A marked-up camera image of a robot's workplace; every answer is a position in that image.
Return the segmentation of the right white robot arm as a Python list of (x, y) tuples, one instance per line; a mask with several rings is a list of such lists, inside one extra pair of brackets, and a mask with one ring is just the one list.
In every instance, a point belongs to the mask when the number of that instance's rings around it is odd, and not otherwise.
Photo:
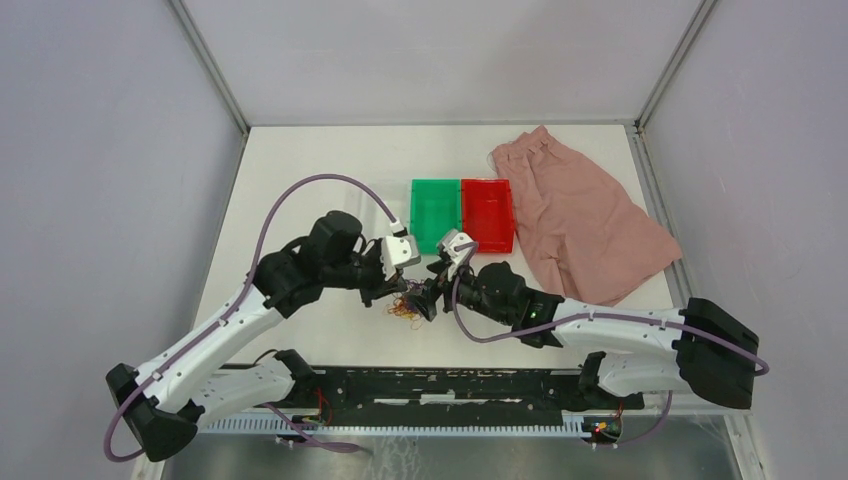
[(506, 262), (454, 269), (439, 261), (434, 278), (409, 294), (425, 319), (462, 306), (508, 327), (507, 337), (542, 348), (582, 348), (588, 356), (577, 382), (580, 400), (602, 408), (614, 398), (645, 392), (692, 393), (730, 409), (753, 403), (758, 336), (711, 300), (692, 297), (683, 308), (635, 311), (583, 303), (527, 286)]

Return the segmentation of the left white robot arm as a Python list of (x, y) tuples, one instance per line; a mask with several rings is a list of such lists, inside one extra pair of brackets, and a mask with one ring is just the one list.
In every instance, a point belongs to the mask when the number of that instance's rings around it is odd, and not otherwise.
[(103, 441), (114, 462), (112, 436), (125, 422), (152, 462), (183, 450), (198, 432), (247, 408), (280, 400), (307, 404), (315, 391), (310, 367), (297, 353), (283, 353), (240, 373), (213, 375), (259, 335), (318, 301), (326, 289), (356, 290), (365, 307), (405, 291), (404, 268), (420, 261), (415, 238), (399, 221), (390, 235), (367, 241), (362, 224), (330, 211), (311, 231), (276, 252), (255, 259), (247, 278), (218, 311), (163, 353), (138, 367), (119, 363), (105, 376), (117, 407)]

